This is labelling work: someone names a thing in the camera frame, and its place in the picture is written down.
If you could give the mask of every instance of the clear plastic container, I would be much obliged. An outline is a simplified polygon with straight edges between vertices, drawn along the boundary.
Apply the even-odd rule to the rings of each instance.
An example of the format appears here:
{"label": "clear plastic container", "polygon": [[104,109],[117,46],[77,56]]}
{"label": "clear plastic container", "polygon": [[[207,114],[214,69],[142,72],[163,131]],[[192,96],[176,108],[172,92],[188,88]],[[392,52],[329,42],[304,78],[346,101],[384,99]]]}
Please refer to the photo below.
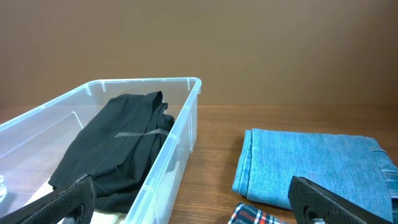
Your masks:
{"label": "clear plastic container", "polygon": [[175,124],[125,222],[167,223],[197,138],[200,88],[198,78],[95,80],[1,124],[0,175],[7,195],[0,217],[23,207],[50,178],[69,144],[109,99],[162,91]]}

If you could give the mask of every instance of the translucent storage box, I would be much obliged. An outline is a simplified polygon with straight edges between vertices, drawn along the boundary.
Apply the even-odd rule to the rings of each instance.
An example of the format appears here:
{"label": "translucent storage box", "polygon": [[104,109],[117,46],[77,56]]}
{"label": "translucent storage box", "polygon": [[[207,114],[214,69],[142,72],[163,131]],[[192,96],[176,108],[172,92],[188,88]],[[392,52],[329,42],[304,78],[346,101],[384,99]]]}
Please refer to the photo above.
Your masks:
{"label": "translucent storage box", "polygon": [[[169,104],[165,113],[173,115],[175,124],[125,223],[167,223],[197,138],[200,88],[198,78],[96,80],[1,124],[0,175],[7,195],[0,217],[23,207],[46,183],[69,144],[111,98],[162,91]],[[177,158],[174,171],[166,173],[172,158]]]}

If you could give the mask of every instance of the checkered fabric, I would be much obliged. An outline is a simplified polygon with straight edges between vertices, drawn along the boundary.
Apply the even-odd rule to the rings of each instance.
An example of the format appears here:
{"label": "checkered fabric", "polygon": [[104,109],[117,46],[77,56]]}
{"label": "checkered fabric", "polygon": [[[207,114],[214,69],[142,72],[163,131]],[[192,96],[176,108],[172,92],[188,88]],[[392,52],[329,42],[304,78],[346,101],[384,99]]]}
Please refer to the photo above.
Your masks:
{"label": "checkered fabric", "polygon": [[287,224],[260,209],[239,203],[228,224]]}

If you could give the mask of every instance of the black cloth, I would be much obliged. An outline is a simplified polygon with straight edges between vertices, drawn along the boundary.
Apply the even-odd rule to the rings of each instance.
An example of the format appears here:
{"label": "black cloth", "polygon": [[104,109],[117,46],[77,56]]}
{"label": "black cloth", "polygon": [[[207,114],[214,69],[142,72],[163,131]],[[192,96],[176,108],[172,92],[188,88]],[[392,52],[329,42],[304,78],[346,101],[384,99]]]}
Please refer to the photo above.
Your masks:
{"label": "black cloth", "polygon": [[[70,144],[49,184],[58,189],[91,174],[95,208],[127,213],[174,124],[163,114],[167,103],[162,99],[159,91],[109,100]],[[165,132],[139,135],[157,129]]]}

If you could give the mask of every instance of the brown wall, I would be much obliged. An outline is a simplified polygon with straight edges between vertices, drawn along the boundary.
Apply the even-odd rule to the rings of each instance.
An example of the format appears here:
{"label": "brown wall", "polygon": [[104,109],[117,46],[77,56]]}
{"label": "brown wall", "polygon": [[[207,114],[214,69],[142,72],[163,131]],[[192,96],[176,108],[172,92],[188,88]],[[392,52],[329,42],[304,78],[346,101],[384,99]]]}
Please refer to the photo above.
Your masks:
{"label": "brown wall", "polygon": [[397,0],[1,1],[0,105],[184,76],[201,104],[398,103],[397,22]]}

